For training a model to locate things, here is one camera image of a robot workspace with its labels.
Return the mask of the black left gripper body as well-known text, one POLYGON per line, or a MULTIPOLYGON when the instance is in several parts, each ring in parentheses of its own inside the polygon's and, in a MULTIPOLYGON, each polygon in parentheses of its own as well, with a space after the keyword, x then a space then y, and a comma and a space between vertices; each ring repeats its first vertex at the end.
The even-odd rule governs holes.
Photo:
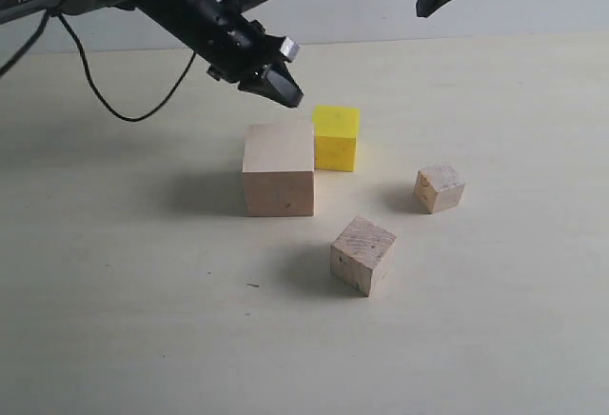
POLYGON ((266 65, 286 66, 299 51, 224 0, 137 0, 137 8, 204 58, 212 78, 237 86, 266 65))

